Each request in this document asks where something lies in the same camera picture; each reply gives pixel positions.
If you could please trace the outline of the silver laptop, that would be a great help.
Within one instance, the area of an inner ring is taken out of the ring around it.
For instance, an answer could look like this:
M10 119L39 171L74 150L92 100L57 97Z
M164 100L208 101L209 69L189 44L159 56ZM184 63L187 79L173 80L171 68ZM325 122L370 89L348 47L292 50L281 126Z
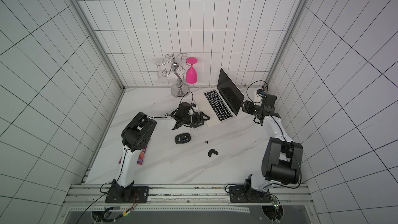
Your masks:
M196 93L193 98L199 111L209 117L205 123L211 128L237 117L245 96L228 74L221 69L216 88Z

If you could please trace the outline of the black wireless mouse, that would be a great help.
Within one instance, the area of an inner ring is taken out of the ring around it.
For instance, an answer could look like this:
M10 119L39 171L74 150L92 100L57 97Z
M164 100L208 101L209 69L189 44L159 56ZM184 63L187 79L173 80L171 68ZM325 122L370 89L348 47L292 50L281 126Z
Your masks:
M189 133L182 133L175 136L174 139L176 144L186 144L191 141L191 135Z

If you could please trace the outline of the black mouse battery cover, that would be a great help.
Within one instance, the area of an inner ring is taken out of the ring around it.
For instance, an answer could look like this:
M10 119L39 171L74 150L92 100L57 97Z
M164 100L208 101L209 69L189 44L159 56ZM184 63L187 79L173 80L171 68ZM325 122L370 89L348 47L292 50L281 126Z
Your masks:
M208 157L209 158L211 158L212 157L212 155L218 155L219 154L219 152L217 152L215 149L210 149L209 151L208 151Z

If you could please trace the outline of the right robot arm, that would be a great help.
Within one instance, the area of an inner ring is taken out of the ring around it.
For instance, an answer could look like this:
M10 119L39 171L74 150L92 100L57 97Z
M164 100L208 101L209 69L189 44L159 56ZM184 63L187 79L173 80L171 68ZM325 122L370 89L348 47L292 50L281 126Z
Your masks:
M269 141L261 162L261 175L249 175L244 184L228 184L224 188L232 203L272 203L280 207L279 199L269 189L284 187L296 189L302 183L301 163L303 146L294 142L285 131L280 114L275 112L277 96L263 94L260 103L247 100L241 105L243 112L253 115Z

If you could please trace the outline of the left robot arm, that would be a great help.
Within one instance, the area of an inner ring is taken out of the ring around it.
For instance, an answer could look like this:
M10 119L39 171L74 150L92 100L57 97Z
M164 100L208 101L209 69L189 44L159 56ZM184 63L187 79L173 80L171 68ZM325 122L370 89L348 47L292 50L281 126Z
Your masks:
M134 186L134 175L140 154L148 146L154 131L176 130L180 127L198 128L211 118L197 110L193 103L182 102L164 117L152 117L139 112L121 133L123 156L120 172L106 192L106 203L146 203L149 187Z

